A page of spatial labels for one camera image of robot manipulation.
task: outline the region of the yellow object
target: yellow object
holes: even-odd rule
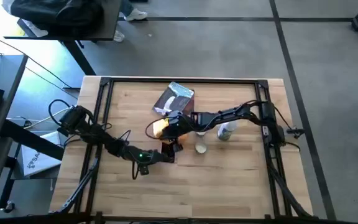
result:
[[[25,36],[25,32],[22,28],[19,27],[19,25],[17,25],[15,27],[15,29],[12,31],[13,35],[18,35],[20,37],[24,37]]]
[[[159,138],[162,135],[162,130],[169,125],[169,118],[161,119],[153,123],[154,137]]]

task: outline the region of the wooden tabletop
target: wooden tabletop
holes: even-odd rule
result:
[[[101,77],[85,77],[78,104],[94,110]],[[268,79],[270,96],[284,118],[292,124],[283,80]],[[224,110],[255,99],[254,87],[241,84],[183,83],[195,90],[195,111]],[[149,139],[145,127],[159,116],[152,106],[168,83],[114,82],[108,133],[119,137],[131,129],[129,141],[142,149],[160,149],[161,142]],[[101,111],[106,105],[102,102]],[[132,180],[132,163],[102,153],[93,202],[93,213],[117,217],[263,218],[273,216],[267,167],[260,127],[238,121],[227,142],[208,131],[205,154],[195,151],[195,133],[177,153],[174,164],[149,166],[150,174]],[[86,144],[74,142],[66,148],[50,209],[57,210],[78,185]],[[287,184],[304,209],[312,213],[299,150],[282,147]],[[85,190],[81,210],[85,210]],[[283,214],[281,193],[278,194]]]

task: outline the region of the table leg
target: table leg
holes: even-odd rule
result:
[[[0,198],[0,210],[5,213],[9,213],[13,209],[15,209],[15,204],[13,202],[9,201],[9,197],[11,196],[13,184],[15,182],[15,180],[13,180],[11,178],[12,178],[13,170],[15,169],[15,166],[17,164],[17,157],[19,155],[20,148],[21,148],[21,145],[19,144],[16,148],[15,156],[14,157],[8,156],[6,158],[6,162],[5,162],[5,167],[10,168],[9,173],[6,177],[5,186],[4,186],[4,189],[2,190],[2,194],[1,194],[1,198]]]
[[[74,40],[64,40],[62,41],[62,44],[67,48],[71,56],[73,56],[74,60],[81,67],[82,71],[84,71],[85,75],[96,75],[90,63],[87,61],[86,57],[84,56],[81,49],[78,47],[77,43]],[[65,86],[64,89],[79,90],[80,88],[68,88],[67,86]]]
[[[19,144],[31,147],[42,154],[60,161],[63,158],[64,151],[61,147],[20,127],[12,121],[5,120],[4,125],[2,126],[1,136],[10,137]]]

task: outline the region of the white sneaker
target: white sneaker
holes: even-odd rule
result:
[[[125,38],[125,35],[122,34],[122,32],[119,32],[118,30],[116,30],[116,33],[114,34],[114,41],[116,42],[122,42]]]
[[[142,12],[137,9],[132,10],[132,12],[129,14],[129,16],[124,16],[124,19],[126,21],[133,21],[133,20],[142,20],[146,19],[147,12]]]

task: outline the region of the concrete floor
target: concrete floor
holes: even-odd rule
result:
[[[276,0],[276,4],[281,17],[342,18],[358,13],[358,0]],[[154,17],[272,17],[269,0],[149,0],[137,7]],[[282,27],[336,215],[358,222],[358,33],[348,22],[283,22]],[[294,123],[302,127],[274,22],[122,21],[117,28],[126,35],[123,43],[83,42],[83,52],[97,74],[283,78]],[[81,82],[83,72],[58,42],[8,42],[69,84]],[[38,66],[28,66],[58,84]],[[47,103],[55,98],[76,101],[26,71],[9,116],[42,119]],[[43,125],[38,129],[55,128]],[[300,146],[314,214],[323,218],[304,137]],[[12,193],[17,210],[0,212],[0,217],[47,212],[50,181],[21,181]],[[23,193],[32,197],[17,196]]]

